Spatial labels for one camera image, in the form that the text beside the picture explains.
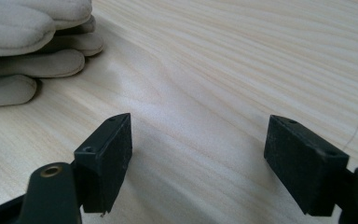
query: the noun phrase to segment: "black metal bracket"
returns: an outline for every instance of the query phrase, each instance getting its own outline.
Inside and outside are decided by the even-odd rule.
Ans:
[[[264,151],[304,214],[330,217],[335,204],[339,223],[358,224],[358,168],[346,169],[349,155],[300,123],[272,115]]]
[[[81,223],[86,213],[110,212],[132,155],[131,116],[107,119],[75,151],[71,163],[35,170],[27,192],[0,205],[0,223]]]

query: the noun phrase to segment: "tabletop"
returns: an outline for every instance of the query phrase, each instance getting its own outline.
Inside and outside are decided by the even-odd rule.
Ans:
[[[104,50],[0,107],[0,203],[131,113],[133,156],[110,214],[84,223],[337,223],[304,216],[266,163],[269,116],[358,167],[358,0],[94,0]]]

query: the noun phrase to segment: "light wood surface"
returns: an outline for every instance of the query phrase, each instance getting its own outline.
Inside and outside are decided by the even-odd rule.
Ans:
[[[0,203],[131,112],[133,157],[111,214],[84,223],[337,223],[304,216],[263,158],[269,115],[358,166],[358,1],[94,0],[105,41],[73,77],[0,107]]]

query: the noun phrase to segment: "gray glove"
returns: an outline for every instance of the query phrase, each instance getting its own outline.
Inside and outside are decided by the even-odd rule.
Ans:
[[[19,55],[0,57],[0,105],[29,101],[36,91],[31,77],[71,76],[84,56],[102,50],[90,13],[89,0],[0,2],[0,56]]]

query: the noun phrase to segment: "glove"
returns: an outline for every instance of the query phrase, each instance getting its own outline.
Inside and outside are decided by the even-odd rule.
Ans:
[[[65,6],[62,7],[68,7],[66,10],[52,9],[52,7],[61,8],[61,3],[56,5],[51,4],[49,5],[50,7],[46,7],[43,4],[31,4],[34,8],[14,4],[35,3],[39,1],[43,2],[43,0],[10,0],[8,3],[0,2],[0,8],[7,13],[13,13],[13,10],[8,12],[7,8],[12,9],[14,7],[27,11],[25,13],[15,13],[17,18],[15,17],[11,21],[0,19],[0,22],[3,24],[20,24],[18,26],[9,26],[9,28],[13,28],[11,32],[14,36],[23,36],[23,38],[14,38],[13,41],[10,38],[0,39],[0,56],[32,52],[19,56],[0,57],[0,105],[17,105],[29,101],[36,91],[36,82],[29,77],[71,76],[84,67],[84,56],[94,55],[103,48],[102,39],[93,33],[95,20],[90,15],[90,2],[88,0],[85,3],[86,6],[89,3],[89,7],[76,7],[76,13],[71,13],[68,9],[69,4],[65,5],[70,3],[69,0],[63,1]],[[44,11],[35,10],[36,7],[42,8]],[[71,20],[68,19],[70,17],[64,13],[65,11],[72,15]],[[34,30],[28,29],[29,26],[27,26],[26,22],[30,19],[24,19],[19,17],[19,15],[24,15],[24,17],[35,16],[35,23],[39,25],[34,25]],[[57,29],[61,28],[64,28],[64,30],[56,32]],[[47,35],[40,35],[48,34],[51,31],[55,34],[51,38],[46,37]],[[5,29],[0,31],[0,35],[4,32],[7,31]]]

